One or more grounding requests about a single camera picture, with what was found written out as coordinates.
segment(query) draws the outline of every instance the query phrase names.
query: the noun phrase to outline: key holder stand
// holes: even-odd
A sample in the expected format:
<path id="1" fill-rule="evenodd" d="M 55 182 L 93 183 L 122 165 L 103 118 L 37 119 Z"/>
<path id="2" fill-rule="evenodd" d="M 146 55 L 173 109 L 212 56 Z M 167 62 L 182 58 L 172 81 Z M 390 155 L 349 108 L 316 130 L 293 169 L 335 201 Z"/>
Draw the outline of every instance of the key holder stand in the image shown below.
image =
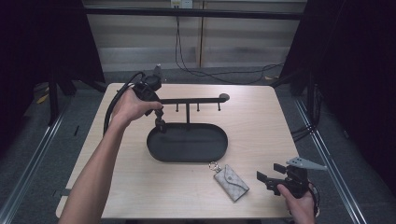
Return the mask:
<path id="1" fill-rule="evenodd" d="M 209 123 L 191 123 L 190 105 L 220 104 L 230 99 L 228 94 L 217 98 L 161 99 L 163 105 L 186 105 L 186 122 L 165 123 L 163 113 L 156 111 L 156 127 L 148 134 L 147 145 L 151 156 L 167 162 L 211 162 L 221 159 L 228 146 L 227 134 Z"/>

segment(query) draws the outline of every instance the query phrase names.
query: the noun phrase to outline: power outlet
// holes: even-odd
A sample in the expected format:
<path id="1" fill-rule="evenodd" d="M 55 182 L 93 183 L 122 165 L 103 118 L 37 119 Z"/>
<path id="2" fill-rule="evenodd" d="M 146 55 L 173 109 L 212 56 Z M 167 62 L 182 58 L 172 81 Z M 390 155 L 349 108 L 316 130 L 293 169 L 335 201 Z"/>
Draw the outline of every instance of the power outlet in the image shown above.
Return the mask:
<path id="1" fill-rule="evenodd" d="M 171 0 L 171 8 L 181 8 L 180 0 Z"/>
<path id="2" fill-rule="evenodd" d="M 182 8 L 192 8 L 192 0 L 182 0 L 181 7 Z"/>

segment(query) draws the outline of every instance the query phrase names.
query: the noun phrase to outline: wooden table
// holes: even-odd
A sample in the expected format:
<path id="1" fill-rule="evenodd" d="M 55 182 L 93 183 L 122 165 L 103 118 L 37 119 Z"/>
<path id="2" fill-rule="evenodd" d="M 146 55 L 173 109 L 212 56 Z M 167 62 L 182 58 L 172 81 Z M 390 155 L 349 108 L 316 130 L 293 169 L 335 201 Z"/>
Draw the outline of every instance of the wooden table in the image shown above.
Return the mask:
<path id="1" fill-rule="evenodd" d="M 78 161 L 66 186 L 71 189 L 83 166 L 102 138 L 105 113 L 116 90 L 111 84 L 98 109 Z M 283 197 L 274 196 L 256 179 L 256 171 L 285 178 L 273 164 L 285 164 L 298 156 L 282 109 L 271 87 L 229 85 L 163 84 L 157 91 L 162 99 L 219 97 L 221 104 L 191 105 L 191 122 L 218 125 L 228 135 L 229 145 L 220 166 L 229 164 L 247 183 L 250 191 L 236 203 L 215 181 L 206 163 L 156 161 L 146 145 L 155 115 L 133 121 L 123 137 L 103 218 L 266 218 L 289 217 Z M 166 105 L 166 122 L 185 122 L 185 106 Z M 64 208 L 62 197 L 56 214 Z"/>

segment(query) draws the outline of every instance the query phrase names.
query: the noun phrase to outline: gray carpet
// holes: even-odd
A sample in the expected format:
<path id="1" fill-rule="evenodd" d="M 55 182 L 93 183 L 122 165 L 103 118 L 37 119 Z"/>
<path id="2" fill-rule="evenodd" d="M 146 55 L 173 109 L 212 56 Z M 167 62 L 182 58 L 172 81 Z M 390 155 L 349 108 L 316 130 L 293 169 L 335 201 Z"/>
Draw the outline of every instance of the gray carpet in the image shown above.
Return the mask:
<path id="1" fill-rule="evenodd" d="M 260 68 L 249 68 L 249 70 L 255 71 L 260 70 Z M 277 67 L 265 71 L 264 76 L 275 77 L 280 73 L 280 70 L 281 67 Z M 247 71 L 247 69 L 210 68 L 205 69 L 205 71 L 207 73 L 217 73 Z M 106 80 L 108 83 L 124 82 L 132 74 L 134 73 L 107 73 Z M 165 83 L 227 84 L 213 77 L 195 77 L 179 69 L 163 70 L 163 77 Z M 250 80 L 260 79 L 252 85 L 268 85 L 273 81 L 272 79 L 261 78 L 260 73 L 218 75 L 216 77 L 235 83 L 247 83 Z M 57 222 L 55 209 L 60 198 L 53 194 L 66 185 L 103 97 L 102 93 L 92 90 L 84 84 L 76 83 L 76 85 L 78 92 L 76 96 L 72 97 L 71 104 L 65 111 L 64 121 L 52 140 L 12 223 Z M 290 96 L 289 86 L 279 86 L 276 88 L 276 94 L 290 130 L 294 131 L 303 127 L 304 123 L 294 103 L 294 98 Z M 61 104 L 64 98 L 65 96 L 60 94 Z M 30 160 L 41 136 L 44 134 L 50 117 L 49 113 L 49 102 L 42 105 L 32 103 L 23 119 L 20 134 L 10 146 L 7 154 L 0 160 L 2 171 L 0 174 L 1 206 L 17 184 L 24 166 Z M 395 223 L 395 198 L 376 172 L 361 157 L 353 141 L 344 136 L 342 126 L 326 106 L 322 108 L 318 129 L 352 194 L 358 201 L 367 222 Z M 297 142 L 296 147 L 300 156 L 323 164 L 309 135 Z M 309 178 L 321 189 L 318 223 L 353 223 L 329 174 L 323 171 L 310 171 Z M 123 221 L 104 220 L 103 223 L 123 223 Z M 219 220 L 218 223 L 228 223 L 228 221 Z M 262 223 L 285 223 L 285 220 L 265 219 L 262 220 Z"/>

